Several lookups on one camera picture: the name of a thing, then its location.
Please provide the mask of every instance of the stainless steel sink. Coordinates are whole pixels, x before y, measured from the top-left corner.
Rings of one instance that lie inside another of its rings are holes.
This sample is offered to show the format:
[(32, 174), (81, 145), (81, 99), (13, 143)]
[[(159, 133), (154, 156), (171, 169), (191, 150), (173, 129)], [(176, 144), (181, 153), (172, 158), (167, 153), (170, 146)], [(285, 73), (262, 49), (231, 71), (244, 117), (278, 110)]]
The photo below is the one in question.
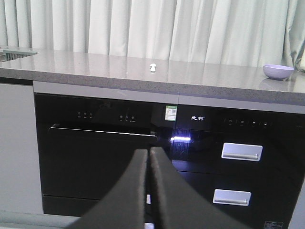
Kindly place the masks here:
[(36, 55), (36, 54), (37, 54), (37, 52), (33, 52), (33, 51), (20, 51), (20, 50), (4, 49), (4, 50), (1, 50), (1, 52), (0, 52), (0, 62), (12, 61), (12, 60), (16, 60), (18, 58), (23, 58), (23, 57), (27, 57), (27, 56)]

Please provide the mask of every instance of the black dishwasher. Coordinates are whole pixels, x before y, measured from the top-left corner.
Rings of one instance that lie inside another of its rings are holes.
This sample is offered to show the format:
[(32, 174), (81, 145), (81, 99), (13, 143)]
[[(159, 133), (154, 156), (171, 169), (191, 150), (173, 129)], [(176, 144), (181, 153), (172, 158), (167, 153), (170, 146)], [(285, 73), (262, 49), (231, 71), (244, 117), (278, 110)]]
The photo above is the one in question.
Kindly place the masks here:
[(35, 94), (35, 108), (43, 211), (81, 216), (111, 190), (135, 149), (170, 149), (177, 105)]
[(179, 105), (169, 157), (232, 219), (287, 229), (304, 180), (304, 138), (304, 114)]

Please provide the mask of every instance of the kitchen cabinet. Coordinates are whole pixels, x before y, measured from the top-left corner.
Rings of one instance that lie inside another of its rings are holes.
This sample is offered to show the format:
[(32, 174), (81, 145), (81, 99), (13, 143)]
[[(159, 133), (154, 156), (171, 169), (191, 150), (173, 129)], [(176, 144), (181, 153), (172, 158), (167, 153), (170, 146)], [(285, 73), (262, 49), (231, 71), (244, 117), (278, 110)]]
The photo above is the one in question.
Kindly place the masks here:
[(0, 83), (0, 210), (43, 213), (30, 85)]

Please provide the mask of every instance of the countertop edge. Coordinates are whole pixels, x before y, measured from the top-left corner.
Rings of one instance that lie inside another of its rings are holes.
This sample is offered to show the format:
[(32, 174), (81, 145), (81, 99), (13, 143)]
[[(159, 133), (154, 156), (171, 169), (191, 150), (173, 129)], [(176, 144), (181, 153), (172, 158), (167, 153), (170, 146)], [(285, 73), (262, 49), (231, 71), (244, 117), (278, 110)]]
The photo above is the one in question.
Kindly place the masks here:
[(0, 77), (25, 79), (48, 83), (64, 83), (91, 87), (104, 87), (162, 94), (179, 94), (195, 97), (262, 102), (271, 104), (305, 105), (305, 94), (285, 91), (268, 91), (222, 86), (184, 83), (164, 83), (126, 78), (109, 78), (68, 73), (51, 73), (32, 70), (0, 68)]

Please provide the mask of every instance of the gray stone countertop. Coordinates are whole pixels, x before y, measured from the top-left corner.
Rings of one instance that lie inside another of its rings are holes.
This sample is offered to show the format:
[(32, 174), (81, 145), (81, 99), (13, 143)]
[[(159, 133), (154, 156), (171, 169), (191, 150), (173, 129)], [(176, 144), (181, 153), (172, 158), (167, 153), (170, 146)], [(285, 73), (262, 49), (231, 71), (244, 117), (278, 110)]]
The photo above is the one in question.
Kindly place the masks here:
[[(32, 50), (10, 48), (12, 50)], [(0, 62), (0, 77), (167, 94), (305, 105), (305, 74), (285, 81), (262, 68), (165, 61), (80, 52), (33, 50), (38, 54)], [(157, 65), (150, 72), (150, 64)]]

